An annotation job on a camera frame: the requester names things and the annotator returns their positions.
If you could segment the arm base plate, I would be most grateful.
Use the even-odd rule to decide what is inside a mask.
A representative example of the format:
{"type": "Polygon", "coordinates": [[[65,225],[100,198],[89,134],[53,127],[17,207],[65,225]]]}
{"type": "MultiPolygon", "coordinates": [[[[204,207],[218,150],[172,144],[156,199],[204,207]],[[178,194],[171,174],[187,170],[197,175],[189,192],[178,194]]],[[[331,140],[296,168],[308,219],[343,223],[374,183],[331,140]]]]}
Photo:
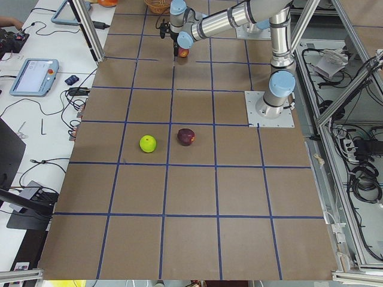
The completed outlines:
{"type": "Polygon", "coordinates": [[[245,104],[249,127],[295,128],[291,104],[271,107],[264,102],[263,91],[245,91],[245,104]]]}
{"type": "Polygon", "coordinates": [[[270,41],[270,23],[269,21],[256,24],[246,23],[236,29],[236,38],[270,41]]]}

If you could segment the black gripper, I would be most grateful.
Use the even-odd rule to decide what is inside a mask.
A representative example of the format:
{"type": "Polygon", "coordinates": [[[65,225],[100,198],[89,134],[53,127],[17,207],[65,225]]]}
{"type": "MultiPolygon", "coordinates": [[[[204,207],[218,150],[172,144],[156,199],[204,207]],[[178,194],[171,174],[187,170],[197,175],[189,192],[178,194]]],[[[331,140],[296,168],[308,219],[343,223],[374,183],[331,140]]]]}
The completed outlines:
{"type": "MultiPolygon", "coordinates": [[[[161,39],[164,39],[166,35],[169,35],[172,39],[177,39],[179,35],[179,27],[176,27],[171,24],[171,22],[162,21],[159,26],[159,35],[161,39]]],[[[174,41],[174,56],[178,57],[179,46],[176,41],[174,41]]]]}

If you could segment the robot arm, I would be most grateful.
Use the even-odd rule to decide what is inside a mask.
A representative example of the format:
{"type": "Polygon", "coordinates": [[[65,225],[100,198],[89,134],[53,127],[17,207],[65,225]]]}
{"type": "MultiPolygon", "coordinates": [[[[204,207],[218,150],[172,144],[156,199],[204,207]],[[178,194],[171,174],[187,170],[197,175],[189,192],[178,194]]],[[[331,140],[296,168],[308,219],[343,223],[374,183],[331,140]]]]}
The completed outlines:
{"type": "Polygon", "coordinates": [[[241,1],[225,10],[206,15],[185,1],[172,1],[170,20],[159,25],[160,37],[170,35],[174,55],[185,57],[192,45],[234,29],[238,38],[271,41],[271,73],[268,89],[256,103],[257,113],[270,120],[278,118],[292,94],[296,79],[290,32],[291,1],[241,1]]]}

